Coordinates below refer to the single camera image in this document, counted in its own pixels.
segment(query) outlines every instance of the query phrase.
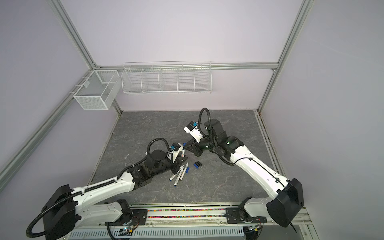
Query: table surface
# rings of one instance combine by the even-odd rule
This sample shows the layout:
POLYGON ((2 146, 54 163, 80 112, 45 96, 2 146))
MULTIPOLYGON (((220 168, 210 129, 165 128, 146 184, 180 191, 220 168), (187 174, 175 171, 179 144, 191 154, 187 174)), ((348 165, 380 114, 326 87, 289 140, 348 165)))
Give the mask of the table surface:
MULTIPOLYGON (((264 139, 252 110, 210 111, 228 136, 236 136, 250 151, 273 168, 264 139)), ((145 156, 148 143, 157 137, 184 143, 191 135, 184 131, 190 121, 197 121, 199 111, 123 112, 95 172, 92 183, 118 175, 122 168, 145 156)), ((202 122, 207 120, 203 114, 202 122)), ((155 142, 151 150, 165 151, 165 144, 155 142)), ((118 194, 107 201, 126 199, 129 204, 241 202, 246 197, 267 197, 267 193, 238 166, 223 163, 208 151, 195 157, 186 151, 189 172, 174 186, 171 171, 156 175, 152 182, 132 192, 118 194), (198 169, 193 163, 200 161, 198 169)))

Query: mesh basket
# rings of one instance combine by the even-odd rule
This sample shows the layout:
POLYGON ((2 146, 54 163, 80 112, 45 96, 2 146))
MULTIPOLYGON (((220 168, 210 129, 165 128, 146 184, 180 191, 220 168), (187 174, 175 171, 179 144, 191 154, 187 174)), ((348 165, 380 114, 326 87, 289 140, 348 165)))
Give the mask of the mesh basket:
POLYGON ((122 91, 140 93, 210 93, 210 66, 124 68, 121 74, 122 91))
POLYGON ((121 87, 116 70, 94 70, 74 94, 85 110, 108 110, 121 87))

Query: white marker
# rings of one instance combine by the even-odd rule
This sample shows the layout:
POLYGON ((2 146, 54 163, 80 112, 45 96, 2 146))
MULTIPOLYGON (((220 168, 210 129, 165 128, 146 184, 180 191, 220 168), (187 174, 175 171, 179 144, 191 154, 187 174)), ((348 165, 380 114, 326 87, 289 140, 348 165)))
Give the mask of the white marker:
POLYGON ((184 170, 183 170, 183 173, 181 174, 181 177, 180 177, 180 181, 183 179, 184 174, 185 174, 185 171, 187 170, 187 167, 188 167, 188 163, 185 165, 185 168, 184 168, 184 170))
POLYGON ((172 177, 169 178, 170 181, 172 181, 172 179, 173 179, 174 177, 176 177, 176 175, 180 172, 180 170, 183 168, 183 166, 181 166, 181 167, 179 168, 179 170, 177 171, 176 174, 172 175, 172 177))
POLYGON ((178 183, 179 180, 180 180, 181 174, 183 173, 183 167, 184 167, 184 165, 182 165, 181 168, 180 168, 181 171, 179 172, 179 175, 178 175, 177 178, 176 178, 176 181, 175 181, 175 184, 174 184, 175 187, 176 187, 177 183, 178 183))

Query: robotic arm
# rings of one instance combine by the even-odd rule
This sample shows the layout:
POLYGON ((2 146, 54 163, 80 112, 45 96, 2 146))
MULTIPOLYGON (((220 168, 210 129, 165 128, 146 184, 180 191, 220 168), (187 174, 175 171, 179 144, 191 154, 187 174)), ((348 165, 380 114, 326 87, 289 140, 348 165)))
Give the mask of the robotic arm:
POLYGON ((269 215, 276 223, 287 227, 303 207, 301 183, 278 174, 269 168, 236 137, 228 137, 217 119, 211 119, 207 108, 199 114, 198 122, 191 121, 184 130, 194 138, 184 146, 173 143, 170 147, 164 138, 152 140, 146 156, 139 162, 124 168, 119 175, 96 184, 70 189, 69 185, 59 187, 43 207, 41 213, 30 223, 26 230, 28 237, 45 235, 47 240, 61 238, 73 229, 105 222, 110 225, 130 226, 134 222, 133 212, 125 200, 111 204, 96 204, 123 192, 130 192, 151 182, 153 176, 171 170, 176 174, 187 157, 182 157, 183 149, 200 157, 204 151, 210 151, 225 163, 237 165, 257 181, 268 193, 270 199, 266 205, 248 197, 239 205, 239 215, 243 222, 251 222, 257 216, 269 215), (204 123, 208 134, 202 132, 201 116, 206 111, 208 121, 204 123), (156 141, 163 141, 168 152, 150 151, 156 141), (44 232, 33 233, 33 226, 43 219, 44 232))

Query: white wire basket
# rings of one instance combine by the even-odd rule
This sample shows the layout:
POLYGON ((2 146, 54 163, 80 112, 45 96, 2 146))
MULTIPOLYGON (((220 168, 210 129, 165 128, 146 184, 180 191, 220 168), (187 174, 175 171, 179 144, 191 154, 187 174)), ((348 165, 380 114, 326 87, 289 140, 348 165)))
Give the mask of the white wire basket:
POLYGON ((108 110, 120 88, 116 70, 93 70, 73 96, 84 110, 108 110))
POLYGON ((211 93, 210 64, 147 65, 125 67, 122 91, 127 94, 211 93))

